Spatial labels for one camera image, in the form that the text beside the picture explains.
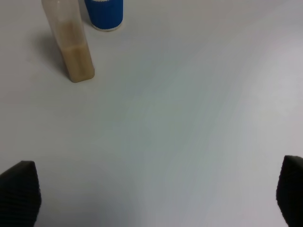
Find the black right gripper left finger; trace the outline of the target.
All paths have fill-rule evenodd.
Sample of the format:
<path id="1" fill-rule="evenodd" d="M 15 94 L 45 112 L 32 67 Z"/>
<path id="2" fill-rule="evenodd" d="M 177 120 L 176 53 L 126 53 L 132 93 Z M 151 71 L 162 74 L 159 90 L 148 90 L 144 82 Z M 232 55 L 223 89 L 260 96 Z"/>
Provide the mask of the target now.
<path id="1" fill-rule="evenodd" d="M 34 161 L 20 161 L 0 175 L 0 225 L 33 227 L 42 196 Z"/>

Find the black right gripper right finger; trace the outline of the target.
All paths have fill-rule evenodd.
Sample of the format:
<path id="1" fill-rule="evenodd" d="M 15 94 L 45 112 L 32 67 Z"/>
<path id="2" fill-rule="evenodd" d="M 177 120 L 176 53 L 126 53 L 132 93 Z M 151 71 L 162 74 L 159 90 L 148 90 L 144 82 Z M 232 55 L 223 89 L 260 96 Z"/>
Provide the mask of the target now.
<path id="1" fill-rule="evenodd" d="M 276 201 L 289 227 L 303 226 L 302 157 L 284 157 L 276 189 Z"/>

